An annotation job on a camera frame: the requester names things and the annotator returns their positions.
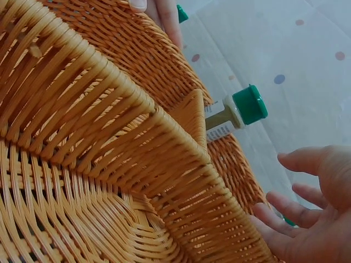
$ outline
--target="white label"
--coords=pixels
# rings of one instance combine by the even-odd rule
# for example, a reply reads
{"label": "white label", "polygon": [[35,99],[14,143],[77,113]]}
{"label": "white label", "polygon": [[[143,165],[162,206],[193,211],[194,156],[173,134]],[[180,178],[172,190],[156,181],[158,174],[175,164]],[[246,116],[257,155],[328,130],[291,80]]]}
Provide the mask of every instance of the white label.
{"label": "white label", "polygon": [[219,112],[224,111],[224,104],[222,101],[216,101],[214,104],[205,107],[205,118],[210,118]]}
{"label": "white label", "polygon": [[222,123],[206,131],[207,143],[211,141],[216,141],[222,137],[227,136],[228,134],[233,133],[234,131],[235,131],[235,128],[231,121]]}

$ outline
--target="hand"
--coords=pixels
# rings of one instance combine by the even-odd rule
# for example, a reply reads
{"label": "hand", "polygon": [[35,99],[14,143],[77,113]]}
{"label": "hand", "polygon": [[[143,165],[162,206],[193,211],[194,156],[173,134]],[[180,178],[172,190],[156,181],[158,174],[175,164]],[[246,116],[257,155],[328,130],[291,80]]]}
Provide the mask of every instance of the hand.
{"label": "hand", "polygon": [[292,189],[321,210],[268,193],[268,202],[300,227],[293,228],[266,205],[256,204],[252,221],[273,254],[287,263],[350,262],[351,148],[303,148],[278,159],[291,171],[318,176],[321,191],[298,184]]}
{"label": "hand", "polygon": [[176,46],[183,47],[176,0],[129,0],[129,5],[136,13],[145,12],[165,30]]}

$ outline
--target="green cap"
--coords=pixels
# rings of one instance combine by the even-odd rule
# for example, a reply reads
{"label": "green cap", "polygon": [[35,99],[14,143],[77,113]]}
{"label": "green cap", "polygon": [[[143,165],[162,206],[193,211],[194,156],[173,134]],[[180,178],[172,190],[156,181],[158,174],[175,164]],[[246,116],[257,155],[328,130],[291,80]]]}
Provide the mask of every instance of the green cap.
{"label": "green cap", "polygon": [[233,100],[245,125],[250,125],[268,116],[268,111],[258,89],[254,85],[235,93]]}
{"label": "green cap", "polygon": [[178,8],[179,23],[182,23],[185,20],[189,19],[188,15],[186,14],[186,12],[184,12],[184,10],[179,4],[177,4],[177,8]]}
{"label": "green cap", "polygon": [[284,216],[284,220],[285,220],[285,222],[287,222],[289,225],[291,225],[291,226],[296,226],[296,224],[295,224],[294,222],[292,222],[291,220],[289,220],[289,219],[286,218],[285,216]]}

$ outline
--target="colored dot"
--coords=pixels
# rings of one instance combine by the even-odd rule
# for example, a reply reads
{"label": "colored dot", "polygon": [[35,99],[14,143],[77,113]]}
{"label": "colored dot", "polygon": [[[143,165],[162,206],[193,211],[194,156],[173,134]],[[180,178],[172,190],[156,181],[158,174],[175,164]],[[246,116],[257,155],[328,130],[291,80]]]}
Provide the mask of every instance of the colored dot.
{"label": "colored dot", "polygon": [[197,62],[199,60],[199,58],[200,58],[200,55],[196,54],[193,56],[193,58],[191,60],[192,60],[192,62]]}
{"label": "colored dot", "polygon": [[285,76],[284,75],[277,75],[275,78],[274,78],[274,83],[275,84],[281,84],[285,81]]}
{"label": "colored dot", "polygon": [[345,53],[341,52],[341,51],[335,53],[335,57],[336,57],[337,60],[340,60],[340,61],[342,61],[342,60],[344,60],[346,58]]}
{"label": "colored dot", "polygon": [[303,21],[302,19],[299,19],[299,20],[296,20],[296,21],[295,21],[295,24],[296,24],[297,26],[302,26],[302,25],[305,24],[305,21]]}
{"label": "colored dot", "polygon": [[257,18],[262,18],[263,15],[264,15],[264,14],[263,14],[262,12],[257,12],[257,13],[256,13],[256,17],[257,17]]}

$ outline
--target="white tablecloth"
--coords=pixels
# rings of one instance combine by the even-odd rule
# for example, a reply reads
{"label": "white tablecloth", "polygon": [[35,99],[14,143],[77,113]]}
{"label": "white tablecloth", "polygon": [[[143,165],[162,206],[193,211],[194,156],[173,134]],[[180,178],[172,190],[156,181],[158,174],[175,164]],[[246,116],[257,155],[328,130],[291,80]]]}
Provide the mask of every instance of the white tablecloth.
{"label": "white tablecloth", "polygon": [[269,117],[235,134],[264,191],[296,199],[292,183],[318,186],[276,154],[351,142],[351,1],[178,2],[184,54],[212,96],[254,84],[264,98]]}

